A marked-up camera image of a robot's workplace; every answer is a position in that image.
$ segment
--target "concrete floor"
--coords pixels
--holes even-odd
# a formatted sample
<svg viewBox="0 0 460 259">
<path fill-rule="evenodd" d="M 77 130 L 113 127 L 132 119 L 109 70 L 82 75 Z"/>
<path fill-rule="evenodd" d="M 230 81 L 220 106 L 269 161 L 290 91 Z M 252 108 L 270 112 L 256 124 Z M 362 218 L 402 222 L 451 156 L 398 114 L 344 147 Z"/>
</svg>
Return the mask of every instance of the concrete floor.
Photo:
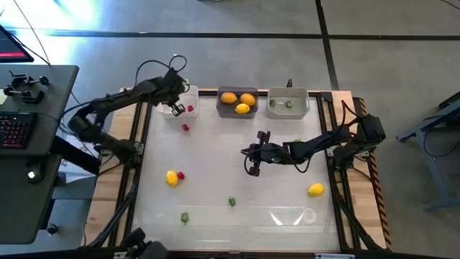
<svg viewBox="0 0 460 259">
<path fill-rule="evenodd" d="M 460 1 L 451 1 L 460 6 Z M 0 23 L 27 27 L 15 5 L 4 3 Z M 32 25 L 44 29 L 321 32 L 314 0 L 18 3 Z M 322 5 L 330 34 L 460 34 L 460 11 L 441 1 L 323 0 Z M 44 19 L 38 11 L 41 8 L 48 10 L 47 16 L 52 19 Z M 74 93 L 81 101 L 132 85 L 135 69 L 142 61 L 168 60 L 173 53 L 188 57 L 182 75 L 199 87 L 269 88 L 285 85 L 293 78 L 295 86 L 331 89 L 322 40 L 49 37 L 44 31 L 37 32 L 52 63 L 80 66 Z M 21 30 L 19 38 L 41 53 L 30 31 Z M 400 144 L 393 137 L 432 115 L 439 102 L 458 91 L 460 42 L 332 40 L 331 52 L 339 88 L 364 98 L 368 112 L 380 117 L 387 133 L 387 139 L 377 148 L 377 164 L 395 251 L 457 258 L 460 207 L 423 212 L 424 203 L 438 198 L 431 175 L 415 143 Z M 144 68 L 140 78 L 163 73 L 163 68 L 151 65 Z M 78 201 L 65 201 L 53 212 L 52 221 L 62 223 L 61 234 L 46 237 L 40 233 L 35 243 L 0 246 L 0 253 L 79 246 L 78 228 L 88 206 L 72 202 Z M 75 217 L 72 221 L 63 220 L 70 214 Z"/>
</svg>

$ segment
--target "red keyboard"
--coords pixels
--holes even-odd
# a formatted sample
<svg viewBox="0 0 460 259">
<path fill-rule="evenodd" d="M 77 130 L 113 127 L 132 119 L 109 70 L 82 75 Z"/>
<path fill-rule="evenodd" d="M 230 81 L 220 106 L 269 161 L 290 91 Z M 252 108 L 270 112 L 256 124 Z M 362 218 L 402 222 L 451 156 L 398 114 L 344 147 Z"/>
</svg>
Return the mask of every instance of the red keyboard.
<svg viewBox="0 0 460 259">
<path fill-rule="evenodd" d="M 25 149 L 36 121 L 34 112 L 0 111 L 0 148 Z"/>
</svg>

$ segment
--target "yellow lemon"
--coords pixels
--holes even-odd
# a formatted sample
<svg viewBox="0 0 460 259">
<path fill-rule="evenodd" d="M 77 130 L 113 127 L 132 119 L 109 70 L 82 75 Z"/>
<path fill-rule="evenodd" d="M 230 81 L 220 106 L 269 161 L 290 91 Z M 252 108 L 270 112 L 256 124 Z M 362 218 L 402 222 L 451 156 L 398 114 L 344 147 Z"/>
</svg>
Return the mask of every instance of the yellow lemon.
<svg viewBox="0 0 460 259">
<path fill-rule="evenodd" d="M 246 114 L 246 113 L 249 112 L 250 109 L 251 108 L 249 108 L 249 105 L 247 105 L 247 104 L 238 104 L 236 106 L 235 111 L 236 111 L 237 114 Z"/>
<path fill-rule="evenodd" d="M 324 185 L 321 183 L 315 183 L 308 188 L 308 195 L 312 197 L 321 196 L 324 194 Z"/>
<path fill-rule="evenodd" d="M 236 95 L 232 92 L 225 92 L 221 96 L 221 101 L 225 104 L 233 104 L 236 101 Z"/>
<path fill-rule="evenodd" d="M 166 173 L 166 183 L 168 186 L 175 187 L 178 184 L 178 175 L 175 171 L 168 171 Z"/>
<path fill-rule="evenodd" d="M 247 104 L 249 106 L 254 106 L 256 104 L 256 99 L 252 94 L 242 94 L 239 99 L 243 104 Z"/>
</svg>

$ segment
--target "red cherry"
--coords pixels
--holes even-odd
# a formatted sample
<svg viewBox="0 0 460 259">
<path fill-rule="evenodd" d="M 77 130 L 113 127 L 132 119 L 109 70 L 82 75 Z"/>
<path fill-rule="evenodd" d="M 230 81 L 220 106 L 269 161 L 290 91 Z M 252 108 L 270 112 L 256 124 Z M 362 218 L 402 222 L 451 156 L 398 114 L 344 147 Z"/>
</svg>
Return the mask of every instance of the red cherry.
<svg viewBox="0 0 460 259">
<path fill-rule="evenodd" d="M 185 179 L 185 175 L 184 175 L 184 173 L 182 173 L 182 172 L 179 172 L 179 173 L 178 173 L 178 178 L 179 178 L 180 180 L 183 180 L 183 179 Z"/>
</svg>

